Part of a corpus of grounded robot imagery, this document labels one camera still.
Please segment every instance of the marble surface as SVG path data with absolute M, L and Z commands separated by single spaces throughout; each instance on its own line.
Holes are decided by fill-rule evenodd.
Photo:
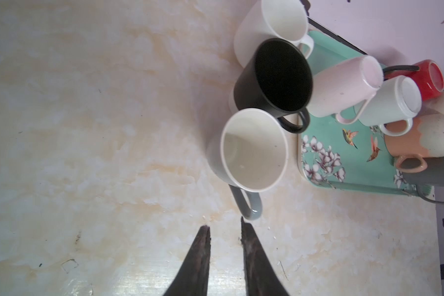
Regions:
M 240 213 L 204 151 L 253 4 L 0 1 L 0 295 L 160 295 L 205 223 L 208 294 L 245 294 Z M 288 292 L 439 295 L 434 206 L 315 188 L 288 137 L 253 222 Z

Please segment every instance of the hummingbird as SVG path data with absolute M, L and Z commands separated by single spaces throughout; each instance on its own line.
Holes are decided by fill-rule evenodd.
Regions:
M 354 141 L 352 139 L 358 134 L 358 132 L 350 132 L 350 130 L 346 131 L 345 128 L 343 128 L 342 133 L 344 134 L 344 139 L 347 142 L 347 144 L 357 148 L 357 146 L 355 146 Z
M 373 135 L 370 135 L 370 142 L 372 143 L 372 155 L 367 160 L 367 162 L 371 162 L 378 156 L 378 152 L 380 151 L 378 147 L 378 139 L 375 137 L 375 141 L 373 140 Z

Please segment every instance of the red mug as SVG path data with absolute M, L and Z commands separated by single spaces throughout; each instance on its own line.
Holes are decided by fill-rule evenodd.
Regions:
M 383 69 L 385 79 L 404 75 L 418 85 L 423 101 L 437 98 L 444 91 L 444 77 L 438 64 L 432 60 L 417 62 L 414 66 L 393 66 Z

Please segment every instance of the orange hummingbird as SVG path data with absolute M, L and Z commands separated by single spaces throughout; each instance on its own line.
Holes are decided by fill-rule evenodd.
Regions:
M 358 132 L 350 132 L 350 130 L 346 131 L 345 128 L 343 128 L 342 133 L 344 135 L 344 140 L 347 142 L 347 144 L 357 148 L 357 146 L 355 146 L 354 144 L 353 138 L 358 134 Z
M 367 162 L 371 162 L 378 156 L 378 152 L 380 151 L 378 147 L 378 139 L 375 137 L 375 141 L 373 141 L 373 135 L 370 135 L 370 142 L 372 143 L 372 155 L 367 160 Z

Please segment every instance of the upright mug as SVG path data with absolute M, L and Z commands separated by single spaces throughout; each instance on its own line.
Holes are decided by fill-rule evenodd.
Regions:
M 313 52 L 314 41 L 308 33 L 308 16 L 299 0 L 258 0 L 240 24 L 233 47 L 240 65 L 245 68 L 257 47 L 265 40 L 280 38 Z
M 382 86 L 383 71 L 373 56 L 365 55 L 327 68 L 317 73 L 313 81 L 309 113 L 315 117 L 336 114 L 339 123 L 349 125 L 357 121 Z M 353 119 L 340 115 L 342 110 L 358 103 L 361 106 Z
M 229 96 L 232 114 L 258 108 L 278 118 L 290 133 L 302 133 L 309 125 L 306 105 L 313 90 L 313 75 L 299 49 L 290 42 L 273 38 L 264 41 L 235 83 Z M 298 113 L 302 125 L 283 116 Z
M 427 169 L 419 173 L 404 173 L 403 178 L 409 184 L 427 184 L 444 187 L 444 157 L 426 158 Z M 403 162 L 404 168 L 415 168 L 418 160 L 414 158 Z
M 388 130 L 404 130 L 406 123 L 396 121 L 386 125 Z M 385 135 L 385 145 L 393 157 L 398 157 L 395 167 L 404 173 L 418 173 L 427 169 L 427 157 L 444 157 L 444 115 L 431 114 L 413 119 L 411 130 L 397 137 Z M 402 163 L 408 158 L 417 158 L 420 165 L 404 168 Z
M 355 113 L 361 107 L 361 103 L 355 105 Z M 379 126 L 384 134 L 400 136 L 413 127 L 413 118 L 420 110 L 421 93 L 418 86 L 413 79 L 402 75 L 383 82 L 358 120 L 367 127 Z M 386 129 L 386 123 L 399 120 L 406 121 L 403 131 L 394 133 Z
M 288 142 L 278 121 L 260 109 L 241 110 L 209 141 L 206 154 L 212 171 L 230 185 L 242 215 L 258 219 L 259 192 L 275 186 L 288 164 Z
M 418 85 L 421 98 L 423 101 L 436 98 L 444 91 L 444 77 L 438 64 L 432 60 L 424 60 L 415 63 L 413 71 L 406 70 L 408 66 L 392 66 L 384 69 L 385 79 L 404 75 L 411 77 L 411 79 Z

